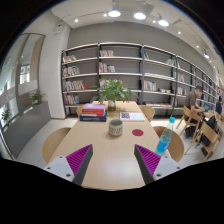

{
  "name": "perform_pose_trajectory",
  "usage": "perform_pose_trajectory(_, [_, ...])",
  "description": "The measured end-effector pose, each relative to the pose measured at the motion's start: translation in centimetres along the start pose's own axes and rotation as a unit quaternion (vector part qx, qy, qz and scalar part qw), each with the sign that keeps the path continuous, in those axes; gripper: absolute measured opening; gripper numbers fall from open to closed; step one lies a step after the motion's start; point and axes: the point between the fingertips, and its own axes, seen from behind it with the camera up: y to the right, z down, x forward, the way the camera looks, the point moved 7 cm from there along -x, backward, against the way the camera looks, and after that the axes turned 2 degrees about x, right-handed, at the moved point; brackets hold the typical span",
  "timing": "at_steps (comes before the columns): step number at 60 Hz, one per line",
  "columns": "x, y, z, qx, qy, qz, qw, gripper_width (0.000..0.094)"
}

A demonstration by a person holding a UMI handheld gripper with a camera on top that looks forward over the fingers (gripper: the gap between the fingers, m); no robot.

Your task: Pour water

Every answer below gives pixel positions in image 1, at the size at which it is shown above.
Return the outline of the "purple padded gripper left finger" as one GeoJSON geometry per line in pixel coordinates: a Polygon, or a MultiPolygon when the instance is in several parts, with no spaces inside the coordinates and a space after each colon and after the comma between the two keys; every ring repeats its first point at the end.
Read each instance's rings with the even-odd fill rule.
{"type": "Polygon", "coordinates": [[[81,186],[92,155],[93,145],[90,144],[68,156],[59,155],[44,170],[81,186]]]}

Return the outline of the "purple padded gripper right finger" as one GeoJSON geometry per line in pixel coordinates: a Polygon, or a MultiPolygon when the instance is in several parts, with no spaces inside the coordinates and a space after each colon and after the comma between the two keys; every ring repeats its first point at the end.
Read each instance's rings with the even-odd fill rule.
{"type": "Polygon", "coordinates": [[[151,150],[135,145],[134,155],[145,184],[152,183],[181,169],[170,156],[159,156],[151,150]]]}

